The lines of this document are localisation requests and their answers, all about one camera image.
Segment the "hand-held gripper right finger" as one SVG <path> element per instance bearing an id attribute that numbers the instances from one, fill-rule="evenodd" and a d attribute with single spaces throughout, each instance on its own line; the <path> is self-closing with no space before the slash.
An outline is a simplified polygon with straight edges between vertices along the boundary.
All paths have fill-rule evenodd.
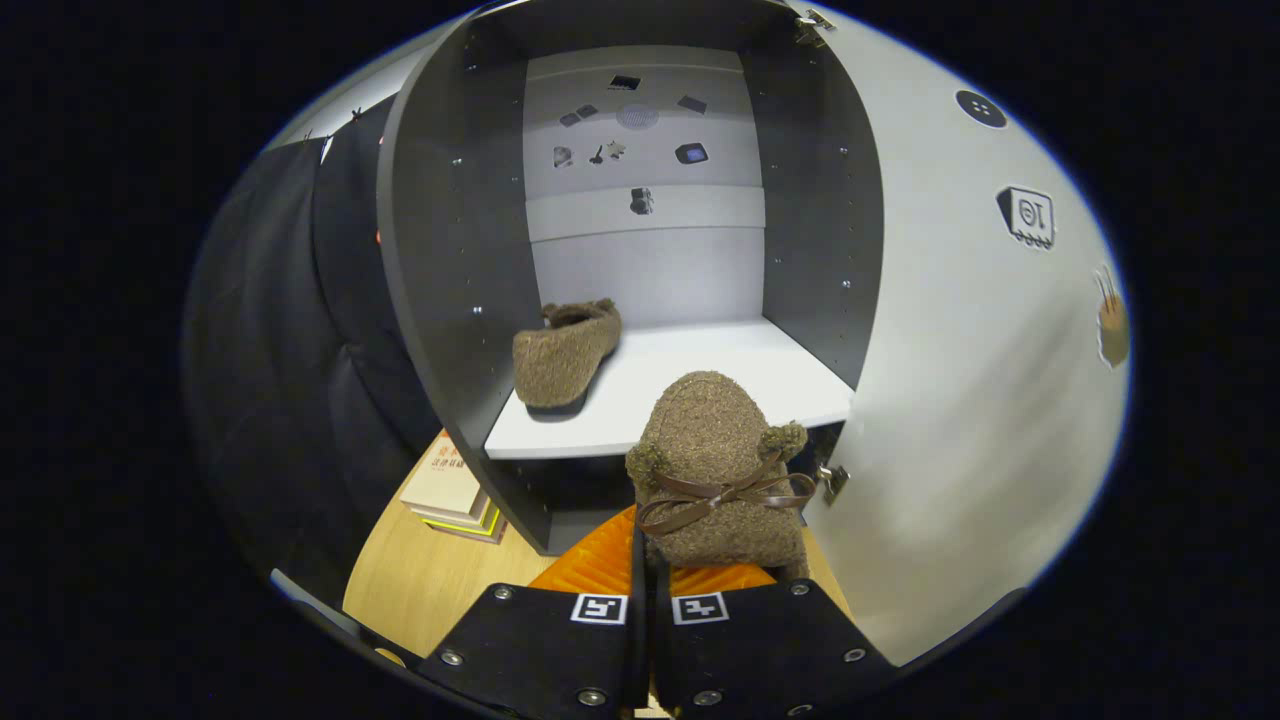
<path id="1" fill-rule="evenodd" d="M 650 661 L 675 719 L 833 719 L 896 667 L 812 579 L 676 597 L 650 565 Z"/>

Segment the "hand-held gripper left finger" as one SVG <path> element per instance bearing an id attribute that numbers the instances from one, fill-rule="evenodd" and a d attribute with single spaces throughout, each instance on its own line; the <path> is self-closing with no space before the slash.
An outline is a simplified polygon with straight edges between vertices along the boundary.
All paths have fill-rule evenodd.
<path id="1" fill-rule="evenodd" d="M 489 585 L 419 675 L 517 719 L 635 717 L 650 684 L 635 515 L 616 514 L 526 585 Z"/>

